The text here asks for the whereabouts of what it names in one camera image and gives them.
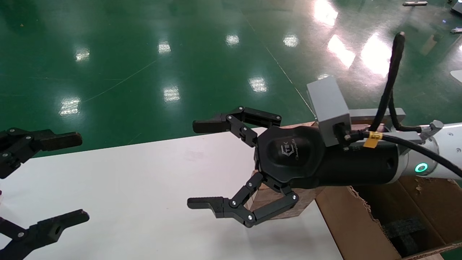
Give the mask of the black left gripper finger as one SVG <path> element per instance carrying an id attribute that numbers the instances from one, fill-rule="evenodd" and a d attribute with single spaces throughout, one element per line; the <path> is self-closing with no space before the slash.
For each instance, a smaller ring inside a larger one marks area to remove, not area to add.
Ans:
<path id="1" fill-rule="evenodd" d="M 0 132 L 0 177 L 5 179 L 40 151 L 81 146 L 78 132 L 56 134 L 50 129 L 26 131 L 9 128 Z"/>
<path id="2" fill-rule="evenodd" d="M 24 229 L 4 218 L 0 219 L 0 232 L 11 238 L 0 251 L 2 260 L 23 260 L 31 252 L 58 242 L 62 232 L 69 227 L 88 222 L 89 214 L 83 209 L 61 214 Z"/>

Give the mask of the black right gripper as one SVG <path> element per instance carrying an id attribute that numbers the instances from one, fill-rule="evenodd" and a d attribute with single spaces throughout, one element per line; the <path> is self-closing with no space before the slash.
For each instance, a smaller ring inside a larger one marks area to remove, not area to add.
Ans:
<path id="1" fill-rule="evenodd" d="M 393 181 L 399 164 L 393 144 L 365 148 L 361 144 L 347 151 L 342 146 L 327 147 L 317 128 L 279 128 L 282 116 L 247 107 L 216 115 L 211 120 L 195 120 L 198 134 L 231 132 L 250 147 L 256 147 L 259 172 L 231 199 L 222 196 L 189 198 L 190 209 L 210 209 L 216 218 L 233 218 L 247 228 L 259 225 L 292 209 L 299 200 L 291 188 L 324 186 L 382 185 Z M 247 125 L 267 128 L 257 135 Z M 250 211 L 245 204 L 262 184 L 275 188 L 280 199 Z"/>

